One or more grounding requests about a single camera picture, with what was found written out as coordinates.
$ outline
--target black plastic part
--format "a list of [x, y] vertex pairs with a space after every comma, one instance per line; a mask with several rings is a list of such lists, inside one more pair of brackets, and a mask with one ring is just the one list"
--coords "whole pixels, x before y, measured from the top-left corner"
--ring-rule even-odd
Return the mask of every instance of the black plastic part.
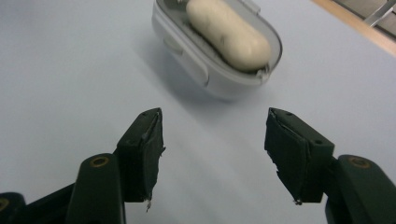
[[15, 223], [17, 214], [25, 206], [23, 196], [19, 193], [8, 192], [0, 194], [0, 223]]
[[351, 224], [352, 219], [347, 206], [342, 203], [333, 203], [331, 200], [326, 202], [326, 219], [328, 224]]
[[396, 187], [378, 165], [343, 155], [338, 158], [335, 176], [353, 223], [396, 223]]
[[270, 108], [265, 150], [296, 203], [320, 203], [334, 144], [288, 111]]
[[321, 181], [321, 186], [324, 193], [328, 196], [328, 200], [334, 205], [339, 204], [340, 207], [343, 207], [345, 206], [344, 197], [341, 193], [340, 187], [338, 186], [337, 178], [334, 172], [337, 163], [338, 160], [336, 158], [332, 158], [331, 164], [326, 167], [319, 181]]
[[64, 223], [74, 184], [59, 189], [46, 197], [29, 203], [18, 215], [16, 223]]
[[125, 223], [116, 156], [100, 154], [81, 164], [65, 223]]
[[123, 200], [151, 200], [157, 183], [163, 147], [163, 114], [160, 108], [141, 113], [117, 144]]

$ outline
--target white table surface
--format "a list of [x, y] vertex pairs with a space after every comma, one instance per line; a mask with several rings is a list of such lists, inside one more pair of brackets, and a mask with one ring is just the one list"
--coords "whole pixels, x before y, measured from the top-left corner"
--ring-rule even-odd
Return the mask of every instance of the white table surface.
[[270, 106], [395, 183], [395, 58], [311, 1], [256, 3], [284, 53], [262, 88], [224, 103], [169, 57], [152, 1], [1, 1], [0, 192], [31, 203], [73, 183], [153, 107], [167, 149], [151, 209], [128, 203], [128, 223], [326, 223], [326, 198], [294, 205], [263, 149]]

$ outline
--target white container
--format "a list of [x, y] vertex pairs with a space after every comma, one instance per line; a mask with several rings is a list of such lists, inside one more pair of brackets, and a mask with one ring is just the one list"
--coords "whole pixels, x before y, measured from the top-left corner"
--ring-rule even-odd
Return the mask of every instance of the white container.
[[224, 0], [241, 18], [261, 32], [271, 46], [271, 59], [261, 70], [243, 73], [221, 59], [219, 53], [189, 23], [184, 0], [156, 0], [152, 26], [190, 77], [217, 98], [240, 98], [265, 83], [282, 54], [282, 44], [272, 26], [260, 17], [260, 8], [248, 0]]

